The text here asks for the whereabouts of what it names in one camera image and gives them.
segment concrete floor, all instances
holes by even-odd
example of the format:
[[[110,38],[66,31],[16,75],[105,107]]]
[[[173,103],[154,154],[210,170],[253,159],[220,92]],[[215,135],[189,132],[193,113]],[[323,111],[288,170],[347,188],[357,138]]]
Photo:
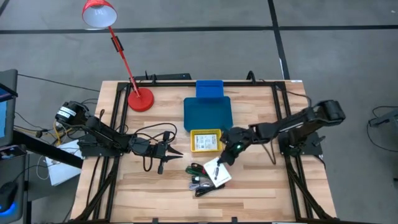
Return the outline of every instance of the concrete floor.
[[[85,0],[12,0],[0,16],[0,30],[85,29]],[[114,27],[271,26],[263,0],[113,0]],[[398,2],[388,0],[278,0],[280,26],[398,24]],[[118,34],[136,75],[191,73],[194,79],[281,79],[273,31]],[[398,30],[282,31],[291,79],[304,81],[313,101],[338,100],[347,116],[338,128],[324,128],[327,175],[343,220],[396,223],[398,153],[374,147],[366,135],[372,108],[397,105]],[[0,35],[0,70],[99,89],[103,80],[125,80],[123,63],[109,34]],[[17,108],[28,121],[51,127],[68,100],[97,93],[24,77],[18,79]],[[16,118],[16,124],[28,127]],[[376,142],[397,149],[389,126],[372,129]],[[34,202],[33,222],[60,222],[76,187]]]

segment wooden table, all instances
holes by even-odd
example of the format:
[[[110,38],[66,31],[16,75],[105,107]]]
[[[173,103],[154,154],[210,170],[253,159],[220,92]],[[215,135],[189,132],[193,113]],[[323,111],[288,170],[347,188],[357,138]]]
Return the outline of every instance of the wooden table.
[[[117,82],[103,82],[99,94],[96,116],[102,109],[105,114],[102,122],[110,123]],[[305,94],[302,82],[286,81],[288,91]],[[261,146],[250,146],[241,153],[232,167],[227,167],[232,180],[225,189],[210,192],[196,198],[188,190],[190,175],[184,172],[192,162],[204,164],[219,153],[193,154],[190,151],[190,135],[183,127],[183,99],[195,96],[195,87],[150,87],[154,96],[153,107],[143,113],[128,109],[126,124],[128,133],[136,129],[161,122],[171,122],[178,128],[177,138],[172,147],[184,153],[183,159],[172,160],[164,165],[163,175],[157,174],[159,160],[154,160],[150,172],[142,169],[142,157],[133,153],[121,158],[114,195],[112,222],[230,222],[231,217],[239,221],[292,221],[295,220],[290,196],[289,183],[284,158],[279,154],[277,140],[274,140],[276,166],[272,165]],[[224,94],[231,98],[235,126],[274,122],[274,100],[271,88],[267,86],[225,87]],[[282,97],[279,95],[282,111]],[[292,113],[307,106],[301,96],[289,94]],[[119,105],[118,122],[121,117]],[[155,135],[168,127],[160,126],[145,132]],[[95,158],[84,161],[76,192],[71,218],[77,217],[86,206],[86,198]],[[309,191],[325,209],[335,216],[335,209],[323,164],[313,156],[302,156],[303,168]],[[100,178],[102,161],[95,175],[91,197],[94,196]],[[297,189],[301,214],[305,216],[303,198]],[[107,193],[104,195],[99,217],[104,217]]]

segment yellow container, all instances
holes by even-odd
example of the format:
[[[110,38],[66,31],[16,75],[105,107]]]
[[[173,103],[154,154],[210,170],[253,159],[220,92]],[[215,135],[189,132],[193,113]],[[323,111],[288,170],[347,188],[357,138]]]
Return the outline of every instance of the yellow container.
[[[191,130],[192,152],[218,152],[223,150],[220,129]]]

